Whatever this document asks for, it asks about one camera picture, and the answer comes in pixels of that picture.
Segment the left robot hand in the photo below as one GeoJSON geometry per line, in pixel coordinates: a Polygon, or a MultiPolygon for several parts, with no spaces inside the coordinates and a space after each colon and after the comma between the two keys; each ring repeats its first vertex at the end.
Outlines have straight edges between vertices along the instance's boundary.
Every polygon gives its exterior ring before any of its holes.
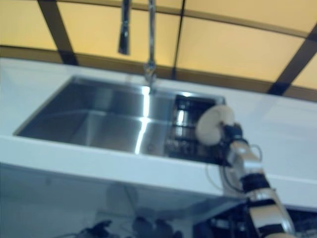
{"type": "Polygon", "coordinates": [[[108,238],[110,237],[110,232],[107,228],[111,225],[111,223],[111,220],[101,221],[91,228],[86,228],[84,233],[90,238],[108,238]]]}

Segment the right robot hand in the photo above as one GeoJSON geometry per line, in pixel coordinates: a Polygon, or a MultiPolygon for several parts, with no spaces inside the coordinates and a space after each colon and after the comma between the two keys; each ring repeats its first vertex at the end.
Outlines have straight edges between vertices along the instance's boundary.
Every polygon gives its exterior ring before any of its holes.
{"type": "Polygon", "coordinates": [[[234,123],[233,125],[222,124],[222,140],[227,143],[232,143],[233,141],[243,140],[243,131],[239,124],[234,123]]]}

